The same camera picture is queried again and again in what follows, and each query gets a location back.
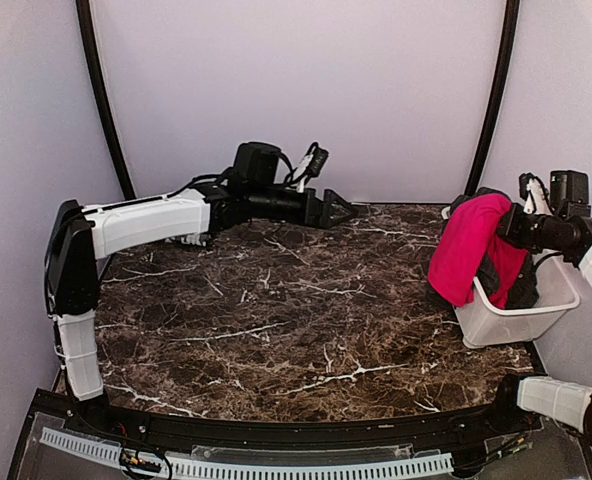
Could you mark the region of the black white checkered shirt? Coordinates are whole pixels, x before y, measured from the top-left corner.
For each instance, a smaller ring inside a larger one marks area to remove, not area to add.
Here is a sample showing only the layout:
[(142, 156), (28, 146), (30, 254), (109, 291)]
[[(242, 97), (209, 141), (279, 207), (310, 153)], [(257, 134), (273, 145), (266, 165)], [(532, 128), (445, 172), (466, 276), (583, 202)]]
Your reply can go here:
[(206, 248), (211, 244), (212, 236), (209, 233), (185, 234), (168, 237), (165, 239), (165, 242), (189, 247)]

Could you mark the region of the red garment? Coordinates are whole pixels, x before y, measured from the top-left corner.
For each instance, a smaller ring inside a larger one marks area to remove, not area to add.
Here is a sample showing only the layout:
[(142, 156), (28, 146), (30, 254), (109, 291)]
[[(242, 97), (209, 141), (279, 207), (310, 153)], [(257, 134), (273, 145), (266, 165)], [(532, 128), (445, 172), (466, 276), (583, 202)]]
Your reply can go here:
[(500, 309), (507, 306), (509, 292), (528, 256), (527, 250), (496, 234), (511, 207), (505, 194), (494, 191), (465, 201), (450, 214), (430, 263), (428, 281), (453, 306), (461, 308), (473, 301), (474, 278), (484, 257), (491, 260), (500, 281), (490, 302)]

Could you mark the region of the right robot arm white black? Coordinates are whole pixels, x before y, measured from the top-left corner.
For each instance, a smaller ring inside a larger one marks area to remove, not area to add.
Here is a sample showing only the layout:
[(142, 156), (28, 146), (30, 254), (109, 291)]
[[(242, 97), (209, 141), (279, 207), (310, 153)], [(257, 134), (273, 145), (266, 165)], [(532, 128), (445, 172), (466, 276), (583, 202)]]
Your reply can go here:
[[(539, 253), (562, 254), (579, 270), (592, 291), (592, 218), (528, 214), (515, 204), (505, 214), (497, 234), (513, 246)], [(486, 413), (486, 424), (497, 434), (510, 432), (526, 412), (545, 416), (576, 430), (592, 447), (592, 387), (545, 375), (506, 376), (497, 399)]]

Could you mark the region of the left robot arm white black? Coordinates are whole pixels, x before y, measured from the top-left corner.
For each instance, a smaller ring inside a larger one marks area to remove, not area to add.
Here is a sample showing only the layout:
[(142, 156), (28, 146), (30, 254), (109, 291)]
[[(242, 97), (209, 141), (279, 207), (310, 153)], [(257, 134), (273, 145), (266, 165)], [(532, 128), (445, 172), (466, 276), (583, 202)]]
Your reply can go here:
[(305, 185), (263, 185), (231, 168), (199, 176), (172, 193), (88, 207), (75, 200), (62, 203), (45, 255), (43, 289), (57, 356), (72, 396), (82, 401), (79, 421), (96, 436), (117, 427), (116, 412), (97, 398), (104, 393), (94, 328), (98, 261), (162, 240), (204, 246), (254, 218), (329, 229), (357, 214), (331, 189), (318, 198)]

